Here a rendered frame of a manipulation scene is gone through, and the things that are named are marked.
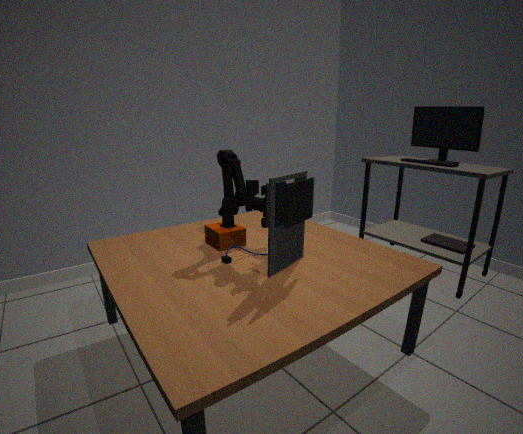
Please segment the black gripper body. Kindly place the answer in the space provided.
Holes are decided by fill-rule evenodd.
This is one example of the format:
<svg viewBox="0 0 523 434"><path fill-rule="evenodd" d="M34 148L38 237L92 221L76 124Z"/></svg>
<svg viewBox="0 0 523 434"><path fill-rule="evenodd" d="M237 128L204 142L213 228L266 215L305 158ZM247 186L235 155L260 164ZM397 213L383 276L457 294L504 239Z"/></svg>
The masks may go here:
<svg viewBox="0 0 523 434"><path fill-rule="evenodd" d="M265 212L266 212L266 204L265 204L265 198L266 198L266 188L267 188L267 185L263 185L261 187L261 195L264 195L265 194L265 197L264 198L254 198L254 200L252 201L252 207L253 207L253 210L259 210L260 212L263 212L263 217L265 217ZM266 227L266 218L261 218L261 226L263 228L267 228Z"/></svg>

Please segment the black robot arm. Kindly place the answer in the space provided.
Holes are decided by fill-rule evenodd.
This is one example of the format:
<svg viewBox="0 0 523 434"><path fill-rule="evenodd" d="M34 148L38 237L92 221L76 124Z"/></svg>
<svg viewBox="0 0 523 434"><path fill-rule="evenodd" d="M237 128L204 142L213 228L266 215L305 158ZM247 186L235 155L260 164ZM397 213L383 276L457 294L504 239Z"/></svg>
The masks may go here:
<svg viewBox="0 0 523 434"><path fill-rule="evenodd" d="M234 225L234 215L237 215L239 206L246 206L246 212L252 211L252 201L256 194L259 194L259 180L246 180L246 186L241 170L241 161L231 150L218 151L218 164L222 168L224 198L222 207L218 213L222 216L220 226L228 229L236 227ZM233 176L233 179L232 179ZM235 184L235 196L233 190L233 180Z"/></svg>

